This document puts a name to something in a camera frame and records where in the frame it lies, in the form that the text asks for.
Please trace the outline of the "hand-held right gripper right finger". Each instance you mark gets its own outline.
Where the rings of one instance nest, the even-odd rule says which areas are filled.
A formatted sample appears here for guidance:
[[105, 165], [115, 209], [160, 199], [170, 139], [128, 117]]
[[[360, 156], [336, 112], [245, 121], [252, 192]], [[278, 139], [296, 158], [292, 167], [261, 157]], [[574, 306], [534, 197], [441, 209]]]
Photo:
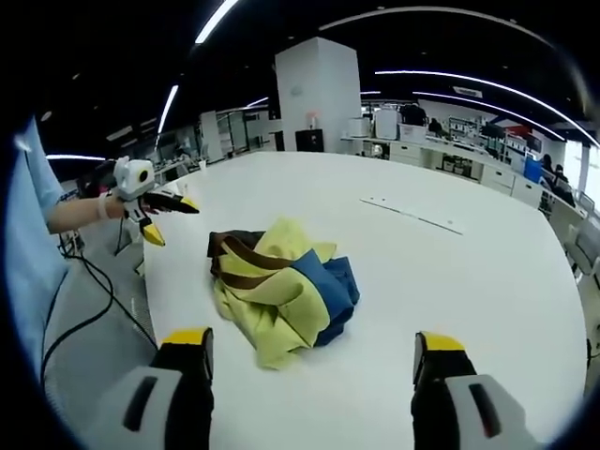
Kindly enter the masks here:
[[412, 430], [415, 449], [537, 449], [521, 405], [479, 374], [456, 339], [415, 335]]

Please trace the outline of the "person's left hand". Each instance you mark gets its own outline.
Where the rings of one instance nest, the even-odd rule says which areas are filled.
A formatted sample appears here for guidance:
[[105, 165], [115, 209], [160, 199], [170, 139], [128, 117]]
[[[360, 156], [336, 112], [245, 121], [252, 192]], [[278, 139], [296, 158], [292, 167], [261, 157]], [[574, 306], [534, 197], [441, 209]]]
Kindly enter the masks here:
[[108, 192], [97, 198], [97, 213], [100, 220], [121, 219], [126, 215], [124, 203]]

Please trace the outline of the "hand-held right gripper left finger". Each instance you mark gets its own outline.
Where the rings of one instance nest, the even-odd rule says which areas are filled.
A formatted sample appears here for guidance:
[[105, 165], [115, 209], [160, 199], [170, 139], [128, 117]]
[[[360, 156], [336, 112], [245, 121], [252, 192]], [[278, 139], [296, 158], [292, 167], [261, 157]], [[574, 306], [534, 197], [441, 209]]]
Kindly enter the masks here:
[[147, 366], [108, 390], [88, 428], [90, 449], [207, 449], [214, 395], [210, 327], [172, 332]]

